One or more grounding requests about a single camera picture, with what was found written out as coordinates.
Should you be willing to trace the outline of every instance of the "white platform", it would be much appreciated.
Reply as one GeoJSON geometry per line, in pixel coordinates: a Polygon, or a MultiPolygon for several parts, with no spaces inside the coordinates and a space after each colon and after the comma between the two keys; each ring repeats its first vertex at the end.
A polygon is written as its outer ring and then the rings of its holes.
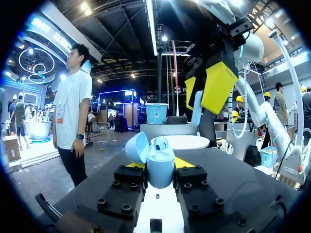
{"type": "Polygon", "coordinates": [[[12,171],[19,170],[37,163],[42,163],[49,159],[59,156],[58,150],[53,146],[53,138],[49,136],[50,141],[42,143],[29,144],[30,148],[26,148],[26,143],[21,138],[22,151],[19,151],[21,159],[15,160],[9,163],[9,167],[12,171]]]}

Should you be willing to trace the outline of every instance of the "white t-shirt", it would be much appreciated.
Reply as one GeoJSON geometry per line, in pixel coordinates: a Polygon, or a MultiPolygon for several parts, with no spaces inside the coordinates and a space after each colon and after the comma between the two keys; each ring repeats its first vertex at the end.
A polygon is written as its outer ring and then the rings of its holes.
{"type": "Polygon", "coordinates": [[[88,118],[88,121],[90,122],[92,119],[95,118],[95,116],[92,113],[89,113],[87,118],[88,118]]]}
{"type": "Polygon", "coordinates": [[[92,78],[84,71],[68,75],[61,81],[56,93],[54,103],[56,105],[55,120],[60,110],[59,102],[64,104],[63,123],[56,120],[57,145],[61,149],[70,150],[76,139],[79,127],[80,103],[85,98],[90,98],[92,93],[92,78]]]}

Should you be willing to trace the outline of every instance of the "backpack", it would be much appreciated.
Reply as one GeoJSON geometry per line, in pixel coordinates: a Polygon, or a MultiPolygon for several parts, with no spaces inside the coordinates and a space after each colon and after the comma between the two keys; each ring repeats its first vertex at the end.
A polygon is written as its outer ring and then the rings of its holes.
{"type": "Polygon", "coordinates": [[[244,162],[250,166],[261,165],[261,156],[256,146],[249,146],[245,153],[244,162]]]}

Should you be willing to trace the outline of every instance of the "person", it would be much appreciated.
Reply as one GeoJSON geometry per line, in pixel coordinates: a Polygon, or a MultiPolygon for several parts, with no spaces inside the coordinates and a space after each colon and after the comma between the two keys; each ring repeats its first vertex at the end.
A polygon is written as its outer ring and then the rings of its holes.
{"type": "MultiPolygon", "coordinates": [[[[303,125],[304,128],[311,129],[311,94],[306,93],[302,97],[302,106],[303,106],[303,125]]],[[[304,145],[307,145],[311,135],[309,132],[304,132],[304,145]]]]}
{"type": "Polygon", "coordinates": [[[76,44],[67,58],[69,74],[58,87],[53,116],[53,144],[74,186],[87,178],[84,153],[86,121],[92,93],[92,78],[80,70],[89,56],[88,48],[76,44]]]}
{"type": "Polygon", "coordinates": [[[120,116],[119,116],[119,111],[117,111],[116,117],[115,117],[115,132],[119,132],[119,131],[120,131],[120,116]]]}
{"type": "Polygon", "coordinates": [[[276,83],[276,90],[277,94],[274,98],[274,110],[282,125],[287,126],[288,116],[286,111],[286,103],[283,96],[283,84],[280,82],[276,83]]]}
{"type": "MultiPolygon", "coordinates": [[[[270,92],[265,92],[264,93],[264,101],[270,103],[270,99],[271,99],[271,94],[270,92]]],[[[270,142],[270,134],[268,131],[268,127],[266,125],[263,125],[262,128],[260,128],[260,131],[263,132],[263,130],[266,131],[266,136],[264,137],[262,146],[261,146],[261,150],[268,147],[269,142],[270,142]]]]}
{"type": "Polygon", "coordinates": [[[31,120],[33,115],[31,114],[33,106],[29,104],[25,110],[25,120],[31,120]]]}
{"type": "Polygon", "coordinates": [[[241,115],[245,111],[243,108],[243,103],[244,103],[243,97],[237,96],[236,101],[237,101],[237,106],[233,109],[233,111],[237,111],[239,115],[241,115]]]}
{"type": "Polygon", "coordinates": [[[17,96],[16,94],[14,94],[13,103],[10,104],[9,112],[8,112],[11,135],[16,135],[16,123],[15,123],[15,117],[14,117],[16,101],[17,101],[17,96]]]}
{"type": "Polygon", "coordinates": [[[91,111],[88,115],[87,115],[87,119],[88,119],[88,131],[91,133],[93,132],[93,119],[95,118],[94,116],[94,112],[91,111]]]}
{"type": "Polygon", "coordinates": [[[30,148],[28,141],[25,137],[25,129],[24,129],[24,117],[25,117],[25,106],[23,103],[23,93],[20,92],[18,95],[18,102],[15,105],[14,115],[15,115],[15,122],[16,122],[16,130],[17,130],[17,137],[19,142],[19,149],[23,150],[21,145],[20,136],[24,138],[24,141],[27,145],[27,148],[30,148]]]}
{"type": "Polygon", "coordinates": [[[110,116],[109,116],[110,128],[113,128],[113,121],[114,121],[114,118],[112,116],[112,113],[110,113],[110,116]]]}

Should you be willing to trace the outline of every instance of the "black pants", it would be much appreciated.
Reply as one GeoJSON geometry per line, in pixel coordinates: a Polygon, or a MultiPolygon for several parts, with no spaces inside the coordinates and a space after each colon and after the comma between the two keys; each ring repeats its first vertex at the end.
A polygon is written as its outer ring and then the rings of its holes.
{"type": "Polygon", "coordinates": [[[268,128],[266,127],[266,136],[264,137],[261,149],[265,149],[266,147],[268,147],[269,142],[270,142],[270,134],[268,128]]]}
{"type": "Polygon", "coordinates": [[[79,183],[87,178],[86,168],[84,165],[84,156],[76,158],[76,151],[58,148],[58,152],[71,179],[76,187],[79,183]]]}

